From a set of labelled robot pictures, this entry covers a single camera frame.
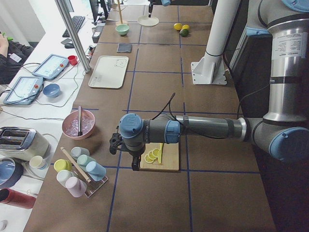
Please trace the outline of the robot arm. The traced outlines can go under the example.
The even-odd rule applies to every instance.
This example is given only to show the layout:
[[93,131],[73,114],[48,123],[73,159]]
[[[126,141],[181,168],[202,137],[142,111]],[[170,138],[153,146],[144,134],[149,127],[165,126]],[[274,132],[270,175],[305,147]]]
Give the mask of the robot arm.
[[140,168],[148,143],[178,143],[181,135],[249,141],[283,162],[309,156],[309,130],[300,110],[302,73],[309,62],[309,3],[306,0],[252,0],[247,35],[272,36],[269,107],[262,118],[206,118],[158,113],[142,119],[129,113],[110,139],[110,153],[128,152]]
[[163,6],[171,5],[171,0],[148,0],[148,1],[149,1],[148,17],[152,16],[153,6],[154,5],[163,5]]

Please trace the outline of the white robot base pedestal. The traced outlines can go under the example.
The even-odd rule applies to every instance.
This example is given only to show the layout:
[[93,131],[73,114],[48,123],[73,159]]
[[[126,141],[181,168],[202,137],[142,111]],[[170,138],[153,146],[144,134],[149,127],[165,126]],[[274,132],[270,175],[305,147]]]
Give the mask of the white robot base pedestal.
[[191,63],[194,85],[226,85],[223,53],[240,0],[217,2],[206,50],[198,62]]

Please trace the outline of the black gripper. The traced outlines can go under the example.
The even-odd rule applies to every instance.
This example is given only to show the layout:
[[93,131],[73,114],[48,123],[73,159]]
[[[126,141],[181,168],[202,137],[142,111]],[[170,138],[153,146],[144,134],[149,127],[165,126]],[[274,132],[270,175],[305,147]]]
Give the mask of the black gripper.
[[[122,136],[120,133],[113,133],[112,137],[109,140],[110,147],[109,147],[109,152],[112,155],[115,155],[117,151],[125,151],[126,146],[124,145]],[[140,170],[140,161],[141,161],[141,156],[133,156],[132,157],[132,163],[131,167],[132,170],[134,171],[139,171]]]
[[154,5],[154,0],[148,0],[149,1],[149,8],[148,8],[148,17],[152,16],[152,7]]

